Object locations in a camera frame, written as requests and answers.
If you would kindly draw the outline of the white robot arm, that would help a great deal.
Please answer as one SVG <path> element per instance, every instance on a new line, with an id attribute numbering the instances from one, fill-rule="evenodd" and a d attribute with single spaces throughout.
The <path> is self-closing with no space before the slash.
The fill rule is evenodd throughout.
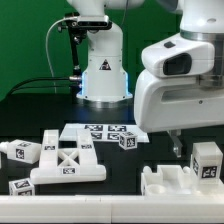
<path id="1" fill-rule="evenodd" d="M 224 0 L 132 0 L 134 119 L 146 133 L 224 124 Z"/>

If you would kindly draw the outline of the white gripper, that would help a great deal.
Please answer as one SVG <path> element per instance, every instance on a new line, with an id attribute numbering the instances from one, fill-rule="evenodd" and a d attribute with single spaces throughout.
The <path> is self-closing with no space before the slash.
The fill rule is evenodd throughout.
<path id="1" fill-rule="evenodd" d="M 180 158 L 178 129 L 224 124 L 224 89 L 200 87 L 195 77 L 161 79 L 144 70 L 136 83 L 134 119 L 146 133 L 168 131 Z"/>

